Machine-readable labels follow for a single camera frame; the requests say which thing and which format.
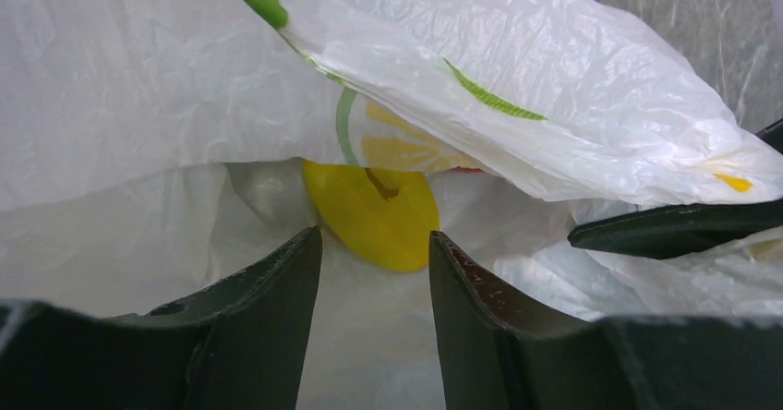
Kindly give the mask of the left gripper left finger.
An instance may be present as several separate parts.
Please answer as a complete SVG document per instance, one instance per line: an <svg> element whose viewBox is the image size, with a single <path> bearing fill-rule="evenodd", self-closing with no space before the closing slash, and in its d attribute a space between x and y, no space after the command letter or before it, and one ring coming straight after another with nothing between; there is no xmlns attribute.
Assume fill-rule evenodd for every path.
<svg viewBox="0 0 783 410"><path fill-rule="evenodd" d="M310 227L145 315L1 303L5 409L293 409L322 256Z"/></svg>

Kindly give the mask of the white printed plastic bag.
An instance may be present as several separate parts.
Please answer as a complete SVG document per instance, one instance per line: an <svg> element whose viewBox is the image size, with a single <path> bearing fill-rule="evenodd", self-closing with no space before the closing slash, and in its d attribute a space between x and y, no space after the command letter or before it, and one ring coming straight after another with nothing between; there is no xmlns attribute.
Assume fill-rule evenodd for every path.
<svg viewBox="0 0 783 410"><path fill-rule="evenodd" d="M471 68L496 53L447 32L467 18L488 34L494 0L350 1ZM596 1L683 54L744 128L781 118L770 0ZM1 0L1 298L142 314L267 256L317 222L300 162L274 161L341 157L341 92L240 0ZM428 179L468 255L579 318L782 315L782 227L672 260L617 256L565 235L631 206ZM428 273L392 274L323 236L297 409L445 409Z"/></svg>

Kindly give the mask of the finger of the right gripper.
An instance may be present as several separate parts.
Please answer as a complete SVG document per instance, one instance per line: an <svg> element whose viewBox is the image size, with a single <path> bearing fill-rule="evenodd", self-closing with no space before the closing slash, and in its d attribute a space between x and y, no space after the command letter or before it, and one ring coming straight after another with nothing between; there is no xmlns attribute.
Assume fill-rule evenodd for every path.
<svg viewBox="0 0 783 410"><path fill-rule="evenodd" d="M783 153L783 119L779 119L760 130L757 137L774 150Z"/></svg>
<svg viewBox="0 0 783 410"><path fill-rule="evenodd" d="M576 226L573 247L650 259L702 252L782 225L782 201L677 205Z"/></svg>

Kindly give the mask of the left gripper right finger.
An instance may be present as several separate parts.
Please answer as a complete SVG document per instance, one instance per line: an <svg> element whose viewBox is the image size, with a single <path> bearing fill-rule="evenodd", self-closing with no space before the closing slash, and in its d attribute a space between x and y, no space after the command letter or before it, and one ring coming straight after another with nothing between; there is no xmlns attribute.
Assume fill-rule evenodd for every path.
<svg viewBox="0 0 783 410"><path fill-rule="evenodd" d="M429 239L429 284L450 409L778 409L779 317L579 320Z"/></svg>

